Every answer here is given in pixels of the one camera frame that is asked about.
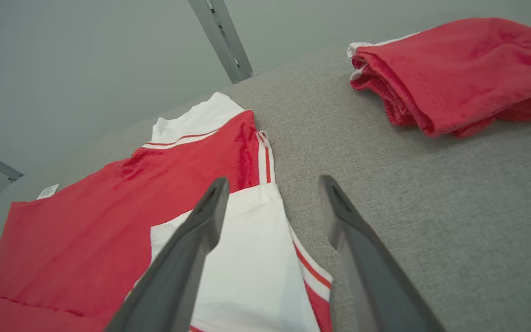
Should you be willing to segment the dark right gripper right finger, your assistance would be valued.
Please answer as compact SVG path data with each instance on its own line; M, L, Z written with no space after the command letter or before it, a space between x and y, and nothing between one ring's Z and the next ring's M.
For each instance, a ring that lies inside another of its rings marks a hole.
M392 254L329 175L319 178L327 238L354 297L357 332L445 332Z

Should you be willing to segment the red Bulls 23 shorts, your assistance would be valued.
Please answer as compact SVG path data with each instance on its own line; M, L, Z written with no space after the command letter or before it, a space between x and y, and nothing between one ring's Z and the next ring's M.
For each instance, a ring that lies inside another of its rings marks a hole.
M469 18L377 44L348 46L354 90L383 101L389 122L430 138L466 138L493 122L531 121L531 27Z

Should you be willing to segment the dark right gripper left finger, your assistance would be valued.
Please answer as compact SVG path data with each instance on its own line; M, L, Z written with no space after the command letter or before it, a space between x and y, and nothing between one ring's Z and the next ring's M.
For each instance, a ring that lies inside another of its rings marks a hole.
M219 243L228 197L228 179L215 179L105 332L189 332L205 258Z

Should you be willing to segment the red white Bulls jersey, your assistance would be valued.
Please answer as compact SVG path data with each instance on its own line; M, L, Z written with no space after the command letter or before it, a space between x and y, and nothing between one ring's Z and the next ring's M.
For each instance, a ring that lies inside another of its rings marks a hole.
M289 224L268 135L223 93L58 193L13 202L0 239L0 332L103 332L209 185L228 179L186 332L333 332L333 278Z

